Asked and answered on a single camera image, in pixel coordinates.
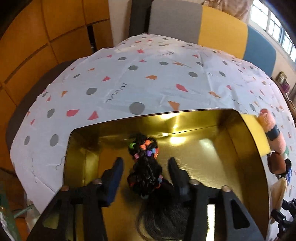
screw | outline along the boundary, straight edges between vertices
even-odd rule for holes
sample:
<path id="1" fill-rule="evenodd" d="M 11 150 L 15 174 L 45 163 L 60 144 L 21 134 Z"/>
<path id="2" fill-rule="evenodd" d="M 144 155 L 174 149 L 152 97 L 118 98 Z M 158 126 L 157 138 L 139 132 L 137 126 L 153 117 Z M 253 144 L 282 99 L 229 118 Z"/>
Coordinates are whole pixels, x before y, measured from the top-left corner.
<path id="1" fill-rule="evenodd" d="M 229 186 L 222 186 L 221 189 L 224 192 L 230 192 L 231 191 L 231 187 L 229 187 Z"/>
<path id="2" fill-rule="evenodd" d="M 103 183 L 102 180 L 99 178 L 92 181 L 92 184 L 94 185 L 101 185 L 102 183 Z"/>
<path id="3" fill-rule="evenodd" d="M 62 186 L 61 191 L 62 192 L 69 191 L 69 186 Z"/>
<path id="4" fill-rule="evenodd" d="M 200 184 L 200 182 L 199 182 L 198 180 L 196 180 L 196 179 L 190 179 L 190 180 L 189 180 L 189 183 L 190 183 L 191 185 L 199 185 L 199 184 Z"/>

green object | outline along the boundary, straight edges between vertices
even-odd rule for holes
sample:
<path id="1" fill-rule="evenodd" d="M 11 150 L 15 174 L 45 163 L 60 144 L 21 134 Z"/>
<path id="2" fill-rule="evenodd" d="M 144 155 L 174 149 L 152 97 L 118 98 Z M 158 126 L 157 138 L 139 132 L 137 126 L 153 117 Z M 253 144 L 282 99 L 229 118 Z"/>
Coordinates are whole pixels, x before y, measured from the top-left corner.
<path id="1" fill-rule="evenodd" d="M 22 241 L 20 233 L 18 232 L 15 220 L 9 209 L 8 200 L 6 195 L 0 185 L 0 212 L 2 213 L 6 226 L 10 235 L 14 238 L 15 241 Z"/>
<path id="2" fill-rule="evenodd" d="M 130 146 L 129 146 L 129 148 L 130 148 L 130 149 L 133 149 L 134 145 L 135 145 L 135 143 L 134 143 L 134 142 L 133 142 L 133 143 L 131 143 L 131 144 L 130 144 Z"/>

window frame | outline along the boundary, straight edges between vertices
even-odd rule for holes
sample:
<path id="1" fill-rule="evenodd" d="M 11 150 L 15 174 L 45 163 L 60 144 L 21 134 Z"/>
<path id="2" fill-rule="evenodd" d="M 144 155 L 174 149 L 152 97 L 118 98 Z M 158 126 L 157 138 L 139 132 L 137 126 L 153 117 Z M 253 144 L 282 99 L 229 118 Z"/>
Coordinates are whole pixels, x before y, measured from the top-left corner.
<path id="1" fill-rule="evenodd" d="M 251 19 L 251 15 L 252 15 L 253 7 L 255 7 L 255 8 L 257 8 L 258 10 L 260 10 L 261 12 L 263 12 L 260 8 L 258 8 L 256 5 L 254 5 L 254 3 L 252 3 L 252 5 L 251 5 L 251 11 L 250 11 L 250 16 L 249 16 L 249 21 L 250 21 L 250 20 L 253 21 L 253 20 Z M 279 39 L 278 39 L 278 40 L 275 39 L 275 38 L 269 33 L 270 22 L 272 21 L 275 25 L 277 25 L 277 24 L 276 24 L 276 21 L 273 21 L 273 20 L 271 19 L 271 13 L 272 13 L 272 12 L 270 11 L 270 9 L 269 9 L 269 8 L 267 8 L 267 9 L 268 9 L 268 15 L 267 15 L 267 26 L 266 26 L 266 29 L 262 28 L 258 23 L 254 22 L 254 21 L 253 21 L 253 22 L 256 23 L 260 28 L 262 28 L 263 31 L 265 31 L 270 37 L 272 37 L 272 38 L 278 43 L 278 45 L 282 48 L 282 50 L 286 53 L 286 55 L 289 57 L 289 59 L 290 59 L 290 60 L 294 63 L 294 65 L 296 66 L 296 60 L 293 61 L 293 59 L 291 58 L 291 53 L 292 53 L 293 47 L 294 47 L 294 48 L 296 48 L 296 47 L 294 46 L 293 42 L 291 41 L 290 37 L 288 36 L 288 34 L 287 34 L 286 30 L 284 29 L 284 27 L 282 26 L 282 24 L 281 24 L 281 26 L 280 26 L 280 33 L 279 33 Z M 283 43 L 284 43 L 284 40 L 285 40 L 286 36 L 287 36 L 287 38 L 289 39 L 289 44 L 290 44 L 290 43 L 292 44 L 291 49 L 290 49 L 290 53 L 288 53 L 288 52 L 284 49 L 284 47 L 283 47 Z"/>

braided hair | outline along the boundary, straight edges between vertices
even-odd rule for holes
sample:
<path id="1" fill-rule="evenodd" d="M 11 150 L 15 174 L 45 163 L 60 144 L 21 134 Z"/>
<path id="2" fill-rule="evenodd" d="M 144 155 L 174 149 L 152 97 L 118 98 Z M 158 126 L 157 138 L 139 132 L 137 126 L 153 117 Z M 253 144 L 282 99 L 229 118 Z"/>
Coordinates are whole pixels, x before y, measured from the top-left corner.
<path id="1" fill-rule="evenodd" d="M 138 233 L 144 240 L 151 240 L 140 229 L 143 223 L 146 232 L 154 240 L 182 240 L 190 206 L 177 201 L 173 185 L 162 177 L 162 167 L 156 161 L 156 140 L 137 134 L 128 150 L 135 161 L 133 171 L 127 178 L 128 184 L 141 198 L 147 199 L 137 216 Z"/>

gray dot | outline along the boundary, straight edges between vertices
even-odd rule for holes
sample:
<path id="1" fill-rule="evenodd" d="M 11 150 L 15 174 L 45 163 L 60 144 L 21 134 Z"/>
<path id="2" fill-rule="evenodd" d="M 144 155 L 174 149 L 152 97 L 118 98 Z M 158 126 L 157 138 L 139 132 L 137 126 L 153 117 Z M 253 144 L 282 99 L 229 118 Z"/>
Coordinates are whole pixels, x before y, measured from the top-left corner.
<path id="1" fill-rule="evenodd" d="M 255 107 L 252 104 L 250 104 L 250 107 L 253 111 L 256 111 Z"/>
<path id="2" fill-rule="evenodd" d="M 197 64 L 199 64 L 201 67 L 203 67 L 203 63 L 201 62 L 196 62 Z"/>
<path id="3" fill-rule="evenodd" d="M 190 75 L 191 77 L 194 77 L 194 78 L 196 78 L 196 77 L 197 77 L 197 74 L 196 74 L 196 73 L 194 73 L 194 72 L 189 72 L 189 75 Z"/>
<path id="4" fill-rule="evenodd" d="M 54 134 L 49 141 L 50 146 L 55 146 L 59 142 L 59 136 Z"/>
<path id="5" fill-rule="evenodd" d="M 53 114 L 54 114 L 54 109 L 50 109 L 50 110 L 47 112 L 47 118 L 52 117 Z"/>
<path id="6" fill-rule="evenodd" d="M 137 69 L 138 69 L 138 66 L 136 66 L 136 65 L 131 65 L 131 66 L 129 66 L 128 69 L 130 69 L 130 70 L 137 70 Z"/>
<path id="7" fill-rule="evenodd" d="M 161 65 L 168 65 L 168 63 L 167 62 L 164 62 L 164 61 L 161 61 L 161 62 L 159 62 Z"/>
<path id="8" fill-rule="evenodd" d="M 27 136 L 25 141 L 24 141 L 24 145 L 28 145 L 29 144 L 29 141 L 30 141 L 30 136 Z"/>
<path id="9" fill-rule="evenodd" d="M 140 102 L 134 102 L 129 106 L 129 110 L 134 115 L 141 114 L 145 109 L 145 105 Z"/>
<path id="10" fill-rule="evenodd" d="M 86 91 L 87 95 L 92 95 L 93 93 L 95 93 L 97 90 L 97 88 L 88 88 Z"/>

